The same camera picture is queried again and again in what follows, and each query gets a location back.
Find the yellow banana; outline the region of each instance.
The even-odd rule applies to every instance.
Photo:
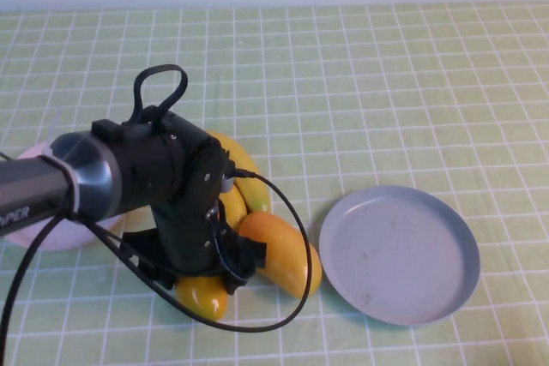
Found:
[[[239,169],[259,173],[259,169],[251,156],[236,141],[220,132],[212,130],[207,130],[207,132],[220,141],[221,146],[229,152],[229,157]],[[248,210],[251,212],[270,212],[271,200],[268,196],[268,189],[265,183],[254,178],[240,177],[234,179],[234,183],[237,185],[238,191],[242,195]]]
[[[248,212],[246,211],[246,205],[242,195],[238,192],[236,185],[232,186],[232,189],[226,193],[220,194],[220,200],[225,206],[226,222],[235,230],[238,231],[240,223]]]

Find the table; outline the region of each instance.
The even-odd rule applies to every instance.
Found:
[[[549,3],[0,14],[0,147],[126,120],[135,76],[177,63],[175,111],[234,136],[287,193],[313,243],[344,194],[426,190],[480,246],[482,275],[451,318],[391,327],[327,281],[283,329],[247,335],[190,323],[99,243],[39,254],[15,306],[13,365],[549,364]],[[158,104],[176,78],[147,83]],[[290,214],[274,199],[274,212]],[[127,215],[116,231],[153,225]],[[22,256],[3,242],[2,295]],[[225,321],[259,324],[295,299],[263,279]]]

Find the black wire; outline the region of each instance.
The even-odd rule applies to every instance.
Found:
[[[293,217],[295,218],[299,231],[301,232],[301,235],[305,242],[305,252],[307,254],[307,280],[305,282],[305,290],[303,293],[303,296],[301,297],[301,300],[299,301],[298,306],[296,309],[285,319],[282,321],[278,321],[276,323],[266,325],[266,326],[259,326],[259,327],[243,327],[243,326],[234,326],[234,325],[227,325],[226,323],[219,323],[217,321],[211,321],[210,319],[200,316],[193,312],[192,310],[188,309],[187,307],[183,306],[177,299],[175,299],[172,295],[166,292],[165,289],[157,285],[155,282],[153,282],[151,279],[147,277],[145,273],[143,273],[139,267],[137,267],[133,261],[130,260],[130,258],[126,255],[124,255],[120,249],[117,247],[116,244],[114,244],[109,237],[113,237],[111,235],[107,234],[107,230],[102,228],[101,226],[97,225],[96,223],[84,219],[82,216],[76,215],[73,217],[74,220],[77,220],[81,222],[83,225],[85,225],[109,250],[117,256],[117,258],[129,269],[131,270],[135,276],[137,276],[145,285],[147,285],[150,289],[155,291],[160,297],[162,297],[166,302],[168,302],[173,308],[179,310],[180,312],[184,313],[185,315],[189,316],[189,318],[198,321],[200,323],[203,323],[206,326],[214,327],[216,329],[221,330],[227,330],[229,332],[239,332],[239,333],[263,333],[263,332],[270,332],[275,329],[278,329],[280,327],[283,327],[287,325],[290,321],[295,319],[295,317],[299,314],[301,309],[305,306],[305,303],[307,301],[307,297],[309,296],[309,291],[311,290],[311,281],[312,281],[312,255],[311,255],[311,245],[309,244],[309,239],[307,237],[307,233],[305,231],[305,228],[303,226],[303,223],[301,222],[301,219],[299,218],[298,213],[296,212],[295,208],[293,207],[292,203],[287,199],[287,197],[276,187],[276,185],[272,182],[270,182],[266,177],[263,177],[261,175],[258,175],[253,172],[247,172],[245,176],[242,177],[255,177],[265,184],[267,184],[278,196],[281,197],[281,199],[286,203],[288,208],[290,209],[290,212],[292,213]]]
[[[0,322],[0,366],[3,366],[4,357],[6,354],[6,341],[8,340],[8,329],[9,329],[9,319],[11,318],[11,312],[13,311],[15,298],[17,297],[17,292],[21,287],[23,278],[31,261],[34,258],[38,248],[44,242],[44,239],[50,234],[50,232],[57,226],[57,224],[64,219],[64,214],[60,213],[56,215],[52,220],[48,222],[46,226],[39,232],[38,236],[34,238],[33,242],[27,249],[27,252],[23,256],[17,272],[11,286],[9,287],[8,296],[6,297],[6,302],[3,306],[2,311],[2,321]]]
[[[8,156],[6,153],[2,153],[0,152],[0,158],[4,158],[6,160],[8,160],[8,162],[12,161],[13,159],[10,158],[10,156]]]

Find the gray plate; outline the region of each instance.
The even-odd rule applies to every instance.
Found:
[[[436,197],[401,186],[341,199],[323,222],[319,250],[345,300],[397,325],[451,315],[480,276],[479,248],[463,219]]]

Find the fake fruit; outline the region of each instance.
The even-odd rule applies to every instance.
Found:
[[[226,312],[228,294],[222,276],[179,278],[175,292],[183,306],[211,321],[218,321]]]
[[[225,206],[226,222],[235,231],[238,231],[240,223],[248,214],[242,195],[238,192],[237,187],[233,185],[230,191],[220,194],[220,200]]]
[[[307,254],[301,233],[284,219],[268,212],[250,213],[240,224],[238,234],[267,244],[267,262],[257,272],[275,282],[296,298],[301,298],[307,280]],[[312,278],[310,295],[317,291],[323,268],[311,245]]]
[[[251,156],[235,140],[220,132],[214,132],[212,130],[207,130],[207,132],[220,141],[221,146],[229,152],[229,158],[239,169],[246,169],[247,171],[259,173],[259,169]],[[258,210],[270,212],[271,200],[265,183],[251,177],[237,177],[234,179],[234,184],[237,185],[238,191],[242,195],[244,203],[250,212]]]

